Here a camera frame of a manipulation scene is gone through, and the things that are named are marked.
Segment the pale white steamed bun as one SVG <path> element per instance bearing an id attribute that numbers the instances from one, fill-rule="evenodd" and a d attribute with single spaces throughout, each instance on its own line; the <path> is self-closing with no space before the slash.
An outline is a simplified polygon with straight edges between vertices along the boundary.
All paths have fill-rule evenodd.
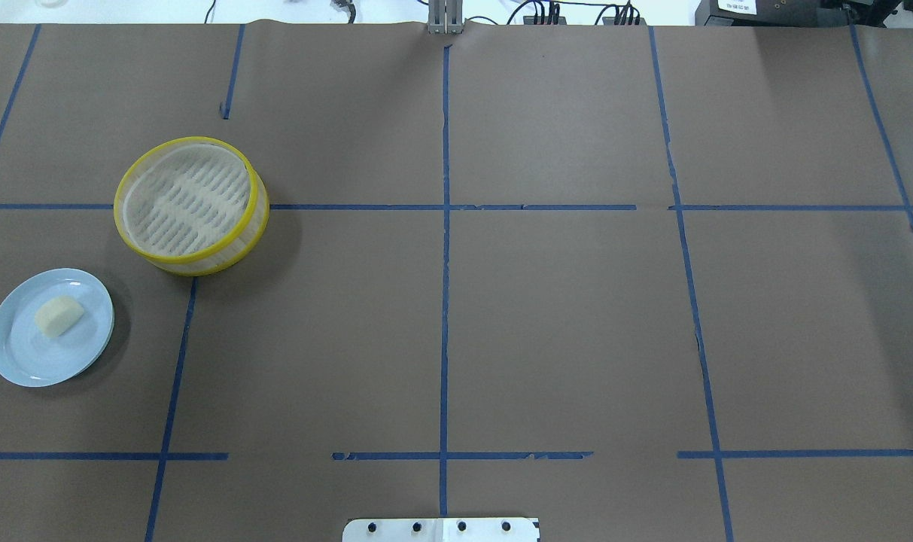
<path id="1" fill-rule="evenodd" d="M 84 316 L 84 306 L 73 296 L 61 295 L 47 300 L 36 313 L 34 323 L 45 337 L 62 336 Z"/>

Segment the yellow rimmed bamboo steamer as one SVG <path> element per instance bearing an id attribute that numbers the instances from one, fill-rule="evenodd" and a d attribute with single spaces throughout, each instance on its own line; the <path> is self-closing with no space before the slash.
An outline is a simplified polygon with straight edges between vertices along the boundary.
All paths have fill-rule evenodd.
<path id="1" fill-rule="evenodd" d="M 179 276 L 219 273 L 243 260 L 268 224 L 266 185 L 250 160 L 219 139 L 157 145 L 122 176 L 113 202 L 123 243 Z"/>

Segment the black device with label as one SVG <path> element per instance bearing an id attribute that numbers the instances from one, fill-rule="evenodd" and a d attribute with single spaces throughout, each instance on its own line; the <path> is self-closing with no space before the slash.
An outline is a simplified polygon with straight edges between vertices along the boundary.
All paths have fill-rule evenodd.
<path id="1" fill-rule="evenodd" d="M 815 28 L 820 1 L 701 1 L 694 25 Z"/>

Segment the light blue plate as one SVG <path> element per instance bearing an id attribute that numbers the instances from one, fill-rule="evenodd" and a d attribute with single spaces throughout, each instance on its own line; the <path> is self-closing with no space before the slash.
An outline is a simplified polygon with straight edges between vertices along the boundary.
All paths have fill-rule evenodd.
<path id="1" fill-rule="evenodd" d="M 23 387 L 47 387 L 83 373 L 114 330 L 108 289 L 81 269 L 44 271 L 0 305 L 0 374 Z"/>

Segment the grey metal bracket post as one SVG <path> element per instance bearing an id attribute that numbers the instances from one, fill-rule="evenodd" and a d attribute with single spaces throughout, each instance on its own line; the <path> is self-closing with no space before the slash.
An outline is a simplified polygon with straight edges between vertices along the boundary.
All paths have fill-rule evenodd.
<path id="1" fill-rule="evenodd" d="M 465 28 L 462 0 L 426 0 L 430 35 L 462 34 Z"/>

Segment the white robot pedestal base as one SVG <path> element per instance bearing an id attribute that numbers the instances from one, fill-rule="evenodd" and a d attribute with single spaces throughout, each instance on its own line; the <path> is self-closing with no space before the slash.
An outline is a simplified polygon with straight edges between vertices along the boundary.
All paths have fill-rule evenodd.
<path id="1" fill-rule="evenodd" d="M 540 541 L 525 517 L 384 518 L 347 522 L 342 541 Z"/>

